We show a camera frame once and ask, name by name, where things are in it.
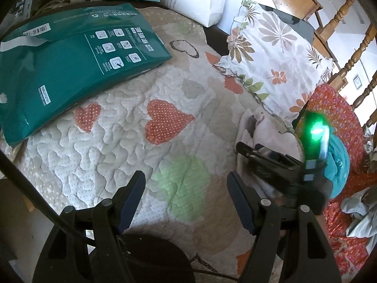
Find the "red floral bed sheet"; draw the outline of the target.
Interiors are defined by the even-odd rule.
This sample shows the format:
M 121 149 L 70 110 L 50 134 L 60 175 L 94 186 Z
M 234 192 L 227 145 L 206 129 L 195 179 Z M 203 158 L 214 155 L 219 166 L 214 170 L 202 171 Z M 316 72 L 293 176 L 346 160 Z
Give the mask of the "red floral bed sheet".
M 306 109 L 323 114 L 330 124 L 325 176 L 333 182 L 333 192 L 323 217 L 341 279 L 350 282 L 369 257 L 369 240 L 346 236 L 352 216 L 344 213 L 340 204 L 345 198 L 375 184 L 376 175 L 362 172 L 362 127 L 351 106 L 334 88 L 327 84 L 317 86 Z

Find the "green plastic package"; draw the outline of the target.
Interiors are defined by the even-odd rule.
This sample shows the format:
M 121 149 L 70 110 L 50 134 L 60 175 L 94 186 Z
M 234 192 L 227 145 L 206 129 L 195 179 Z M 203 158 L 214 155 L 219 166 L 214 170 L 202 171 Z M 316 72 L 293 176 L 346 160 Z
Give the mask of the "green plastic package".
M 34 19 L 1 41 L 1 130 L 10 146 L 82 100 L 171 58 L 131 4 Z

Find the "quilted heart pattern bedspread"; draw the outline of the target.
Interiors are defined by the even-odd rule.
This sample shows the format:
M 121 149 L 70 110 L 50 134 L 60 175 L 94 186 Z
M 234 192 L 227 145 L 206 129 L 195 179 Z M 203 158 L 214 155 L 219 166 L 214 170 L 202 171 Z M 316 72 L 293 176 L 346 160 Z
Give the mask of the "quilted heart pattern bedspread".
M 92 207 L 142 171 L 146 190 L 130 231 L 179 246 L 208 271 L 199 282 L 229 282 L 254 237 L 226 177 L 236 169 L 242 114 L 267 111 L 214 68 L 219 56 L 200 25 L 157 7 L 141 13 L 172 58 L 58 116 L 23 143 L 15 165 L 57 212 Z

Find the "white floral pillow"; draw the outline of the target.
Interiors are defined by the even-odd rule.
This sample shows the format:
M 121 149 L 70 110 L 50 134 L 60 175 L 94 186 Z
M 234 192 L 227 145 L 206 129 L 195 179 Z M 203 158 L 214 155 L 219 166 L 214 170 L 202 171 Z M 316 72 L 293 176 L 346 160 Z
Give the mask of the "white floral pillow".
M 215 63 L 216 69 L 235 77 L 287 124 L 333 70 L 332 58 L 322 56 L 276 13 L 254 0 L 242 1 L 227 46 L 229 53 Z

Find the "grey crumpled garment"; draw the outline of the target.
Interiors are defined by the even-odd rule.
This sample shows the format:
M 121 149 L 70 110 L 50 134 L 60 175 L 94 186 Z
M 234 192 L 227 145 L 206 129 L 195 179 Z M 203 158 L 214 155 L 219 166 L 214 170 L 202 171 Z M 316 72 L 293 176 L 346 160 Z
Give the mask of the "grey crumpled garment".
M 345 198 L 340 209 L 352 218 L 351 224 L 346 228 L 346 236 L 367 238 L 365 249 L 368 254 L 372 253 L 376 245 L 376 185 Z

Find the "wooden chair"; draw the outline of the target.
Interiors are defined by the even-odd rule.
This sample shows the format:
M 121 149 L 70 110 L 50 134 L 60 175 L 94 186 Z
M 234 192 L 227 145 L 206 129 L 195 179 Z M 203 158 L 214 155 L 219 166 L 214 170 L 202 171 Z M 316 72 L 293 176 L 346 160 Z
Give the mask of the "wooden chair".
M 310 23 L 314 47 L 332 58 L 329 83 L 351 104 L 361 124 L 376 120 L 376 24 L 358 0 L 272 0 Z

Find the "white garment with grey trim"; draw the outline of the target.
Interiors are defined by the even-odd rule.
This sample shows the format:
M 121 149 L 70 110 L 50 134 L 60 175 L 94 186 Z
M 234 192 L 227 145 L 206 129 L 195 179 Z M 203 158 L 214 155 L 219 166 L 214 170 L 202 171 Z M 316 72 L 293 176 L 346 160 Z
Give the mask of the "white garment with grey trim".
M 301 143 L 296 136 L 281 121 L 263 111 L 251 112 L 247 109 L 242 114 L 235 142 L 243 142 L 252 148 L 262 144 L 283 155 L 287 154 L 297 160 L 303 160 Z M 274 200 L 283 196 L 281 192 L 253 174 L 247 159 L 240 154 L 237 155 L 236 171 L 246 185 L 256 190 L 260 198 Z

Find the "teal folded towel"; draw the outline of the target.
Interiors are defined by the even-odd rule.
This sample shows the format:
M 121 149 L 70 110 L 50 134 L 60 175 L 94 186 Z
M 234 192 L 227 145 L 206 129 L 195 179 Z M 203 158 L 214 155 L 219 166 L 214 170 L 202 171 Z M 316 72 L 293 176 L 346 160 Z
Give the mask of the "teal folded towel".
M 332 183 L 330 198 L 336 198 L 346 185 L 350 170 L 350 159 L 343 142 L 332 133 L 328 141 L 327 166 L 325 177 Z

